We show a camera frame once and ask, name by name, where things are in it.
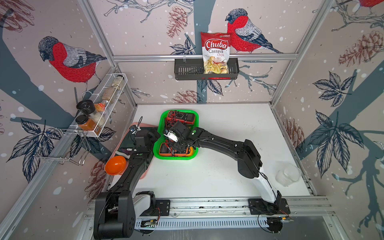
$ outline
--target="glass jar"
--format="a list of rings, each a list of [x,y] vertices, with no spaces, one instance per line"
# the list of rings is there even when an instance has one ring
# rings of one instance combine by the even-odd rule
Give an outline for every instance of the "glass jar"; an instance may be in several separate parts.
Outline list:
[[[87,115],[89,118],[91,118],[94,122],[97,122],[97,125],[102,127],[105,123],[105,119],[104,117],[101,115],[101,113],[99,113],[96,108],[95,108],[95,105],[93,104],[93,101],[92,100],[83,100],[83,101],[80,101],[77,105],[76,105],[76,108],[80,111],[82,111],[82,113],[84,113],[85,115]]]
[[[94,131],[96,135],[99,135],[101,131],[101,127],[97,126],[92,119],[84,114],[79,115],[75,121],[82,130]]]

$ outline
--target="green tray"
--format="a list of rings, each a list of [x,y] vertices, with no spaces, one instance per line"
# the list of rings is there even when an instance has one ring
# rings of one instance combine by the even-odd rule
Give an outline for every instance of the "green tray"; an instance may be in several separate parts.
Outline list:
[[[160,133],[160,138],[157,140],[157,142],[155,142],[155,145],[153,146],[153,154],[158,159],[165,159],[165,160],[189,160],[189,159],[194,158],[197,155],[197,152],[199,151],[198,147],[196,148],[196,150],[193,153],[193,155],[189,156],[189,157],[163,157],[163,156],[159,155],[161,144],[163,142],[166,142],[166,138],[164,137],[163,130],[164,130],[164,126],[165,126],[165,119],[166,119],[169,111],[170,110],[167,110],[167,111],[163,112],[163,114],[161,114],[160,122],[159,122],[159,127],[157,129],[157,132]],[[193,110],[177,110],[177,109],[176,109],[176,111],[179,111],[179,112],[182,112],[182,113],[193,113],[193,114],[195,114],[196,117],[195,117],[194,127],[198,127],[199,126],[199,115],[197,114],[197,112],[195,112]]]

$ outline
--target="pine cone illustration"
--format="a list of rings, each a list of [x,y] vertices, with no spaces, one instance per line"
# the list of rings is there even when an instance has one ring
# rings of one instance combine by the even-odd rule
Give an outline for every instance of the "pine cone illustration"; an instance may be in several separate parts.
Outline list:
[[[383,35],[379,31],[372,31],[363,35],[354,43],[351,48],[347,48],[344,55],[339,57],[339,65],[345,64],[347,67],[362,61],[370,61],[376,53],[383,50]]]
[[[21,32],[24,27],[34,25],[32,20],[34,17],[31,11],[35,9],[24,0],[0,0],[0,18],[12,9],[13,13],[4,20],[4,25],[0,25],[10,31]]]
[[[172,98],[174,103],[197,103],[201,96],[193,90],[186,90],[185,92],[177,92],[175,98]]]
[[[107,179],[107,173],[104,171],[105,164],[98,161],[91,169],[91,178],[89,179],[89,185],[84,189],[87,192],[87,197],[91,198],[88,202],[88,206],[91,201],[99,195],[103,190],[105,181]]]
[[[187,25],[187,13],[181,7],[172,7],[168,19],[167,35],[170,36],[170,38],[173,38],[175,35],[179,36]]]
[[[283,125],[295,149],[302,152],[304,149],[304,139],[305,139],[303,129],[299,127],[297,123],[295,123],[295,119],[292,119],[292,120],[285,119],[285,122],[283,122]]]

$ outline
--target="orange multimeter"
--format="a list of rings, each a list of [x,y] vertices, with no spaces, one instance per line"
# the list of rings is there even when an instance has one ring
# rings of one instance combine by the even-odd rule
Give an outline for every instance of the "orange multimeter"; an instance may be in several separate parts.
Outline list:
[[[163,157],[190,157],[194,153],[193,147],[189,147],[186,152],[177,152],[163,142],[160,146],[159,155]]]

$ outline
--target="chip bag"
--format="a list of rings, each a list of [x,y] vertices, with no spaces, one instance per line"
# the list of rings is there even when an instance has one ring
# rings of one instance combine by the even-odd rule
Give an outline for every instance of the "chip bag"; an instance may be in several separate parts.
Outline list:
[[[232,33],[201,33],[204,73],[228,73]]]

